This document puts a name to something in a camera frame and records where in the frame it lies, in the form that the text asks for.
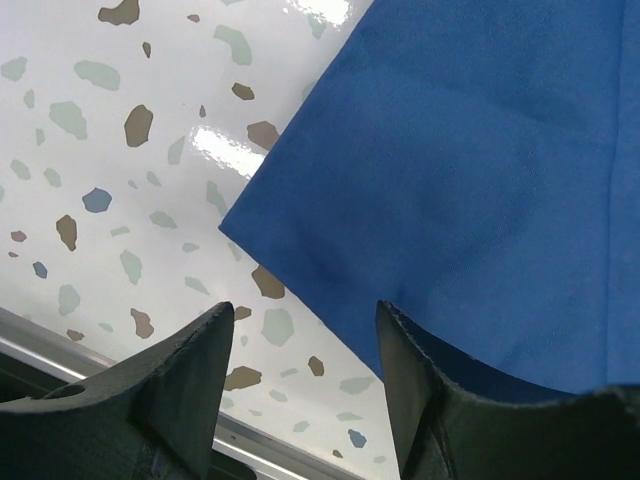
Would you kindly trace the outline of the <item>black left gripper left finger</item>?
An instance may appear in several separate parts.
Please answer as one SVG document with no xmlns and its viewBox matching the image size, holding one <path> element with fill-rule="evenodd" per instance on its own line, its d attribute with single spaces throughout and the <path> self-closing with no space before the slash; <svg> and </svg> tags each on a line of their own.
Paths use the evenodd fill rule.
<svg viewBox="0 0 640 480">
<path fill-rule="evenodd" d="M 96 375 L 2 403 L 2 478 L 206 478 L 233 332 L 221 302 Z"/>
</svg>

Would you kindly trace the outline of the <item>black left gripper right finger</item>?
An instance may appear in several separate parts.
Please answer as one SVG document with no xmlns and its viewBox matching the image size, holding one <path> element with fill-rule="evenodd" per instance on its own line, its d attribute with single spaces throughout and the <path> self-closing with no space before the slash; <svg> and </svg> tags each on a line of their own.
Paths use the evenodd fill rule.
<svg viewBox="0 0 640 480">
<path fill-rule="evenodd" d="M 376 328 L 401 478 L 638 478 L 638 386 L 575 395 L 526 382 L 388 302 Z"/>
</svg>

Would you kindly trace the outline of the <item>blue surgical cloth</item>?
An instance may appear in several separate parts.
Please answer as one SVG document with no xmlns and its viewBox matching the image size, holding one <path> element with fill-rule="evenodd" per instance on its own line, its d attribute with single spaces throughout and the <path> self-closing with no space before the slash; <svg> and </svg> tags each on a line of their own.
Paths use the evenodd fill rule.
<svg viewBox="0 0 640 480">
<path fill-rule="evenodd" d="M 221 224 L 368 367 L 378 302 L 523 380 L 639 379 L 639 5 L 376 1 Z"/>
</svg>

